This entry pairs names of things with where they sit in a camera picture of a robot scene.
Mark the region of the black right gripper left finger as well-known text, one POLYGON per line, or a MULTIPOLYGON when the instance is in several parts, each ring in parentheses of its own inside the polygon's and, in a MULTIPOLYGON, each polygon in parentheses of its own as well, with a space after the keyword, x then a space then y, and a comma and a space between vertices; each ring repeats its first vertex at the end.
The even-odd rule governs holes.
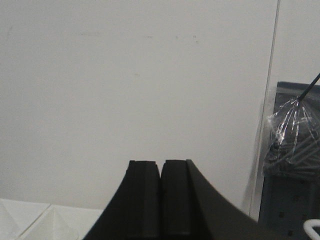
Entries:
POLYGON ((86 240, 158 240, 160 174, 154 161, 129 162, 123 180, 86 240))

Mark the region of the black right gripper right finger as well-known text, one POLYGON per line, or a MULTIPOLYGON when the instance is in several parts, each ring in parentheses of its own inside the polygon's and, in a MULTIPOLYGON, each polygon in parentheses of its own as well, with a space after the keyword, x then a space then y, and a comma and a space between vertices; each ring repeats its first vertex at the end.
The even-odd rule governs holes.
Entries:
POLYGON ((225 199, 192 160, 166 160, 161 173, 162 239, 283 240, 225 199))

